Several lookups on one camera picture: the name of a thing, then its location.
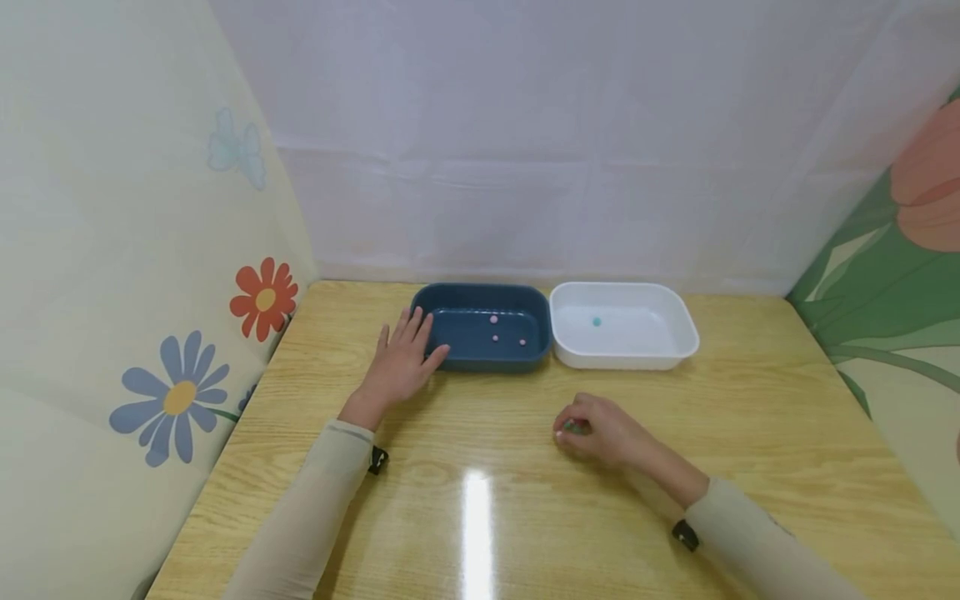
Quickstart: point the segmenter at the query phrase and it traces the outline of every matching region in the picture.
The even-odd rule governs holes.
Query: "white tray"
[[[550,320],[557,357],[574,369],[673,369],[700,347],[684,301],[656,283],[563,283]]]

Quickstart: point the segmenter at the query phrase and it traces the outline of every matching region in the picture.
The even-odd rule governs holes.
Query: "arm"
[[[373,432],[386,411],[408,399],[446,358],[441,346],[423,360],[433,324],[404,309],[394,337],[384,325],[364,382],[329,422],[300,473],[260,530],[224,592],[224,600],[310,600],[326,568],[347,506],[370,465]]]
[[[571,433],[564,427],[569,420],[587,421],[589,432]],[[686,510],[686,522],[703,546],[761,598],[865,600],[733,484],[707,477],[612,401],[578,394],[557,416],[554,432],[561,447],[657,483]]]

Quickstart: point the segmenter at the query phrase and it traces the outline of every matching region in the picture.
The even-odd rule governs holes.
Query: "fingers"
[[[593,394],[588,394],[587,392],[577,392],[577,395],[573,397],[573,402],[575,404],[580,404],[584,402],[593,402],[599,399],[600,396],[594,396]]]
[[[557,431],[553,435],[559,447],[564,450],[573,450],[575,453],[578,453],[581,458],[594,456],[596,454],[594,451],[596,439],[593,436],[582,436],[563,430]]]
[[[564,423],[568,419],[579,419],[579,420],[589,420],[590,409],[589,405],[585,403],[574,403],[567,404],[566,407],[560,411],[560,414],[557,415],[557,418],[553,421],[553,430],[561,431],[564,427]]]
[[[390,338],[390,326],[383,324],[380,327],[380,339],[376,341],[376,354],[379,355],[383,350],[387,349],[387,340]]]
[[[414,337],[417,336],[417,332],[420,330],[420,319],[422,317],[423,309],[418,306],[414,309],[414,314],[410,316],[410,321],[407,322],[407,327],[403,330],[400,340],[407,343],[414,341]]]
[[[450,353],[450,346],[444,344],[443,346],[437,346],[437,348],[430,353],[430,356],[423,361],[423,365],[420,367],[424,372],[426,377],[429,377],[436,371],[440,365],[446,360],[446,356]]]
[[[394,337],[391,338],[391,342],[396,342],[403,337],[403,330],[407,328],[407,323],[410,321],[410,309],[406,306],[403,307],[403,310],[400,311],[400,318],[396,321],[396,327],[394,327]]]
[[[420,330],[417,331],[417,337],[414,338],[414,347],[420,351],[420,354],[423,354],[423,351],[426,349],[426,341],[430,339],[431,328],[433,328],[433,313],[423,318],[423,324],[420,326]]]

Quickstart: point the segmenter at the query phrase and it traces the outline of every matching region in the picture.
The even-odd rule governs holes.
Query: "yellow flower center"
[[[170,388],[163,399],[163,412],[168,415],[179,415],[193,404],[197,397],[197,386],[192,381],[181,381]]]
[[[260,312],[264,312],[274,305],[276,301],[276,292],[273,288],[264,288],[256,295],[256,300],[253,301],[256,304],[256,309]]]

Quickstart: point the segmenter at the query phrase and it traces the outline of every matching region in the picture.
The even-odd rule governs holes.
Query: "long sleeve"
[[[686,522],[761,598],[866,600],[729,482],[710,479],[707,495],[686,510]]]
[[[310,600],[370,466],[373,433],[333,420],[307,454],[224,592],[224,600]]]

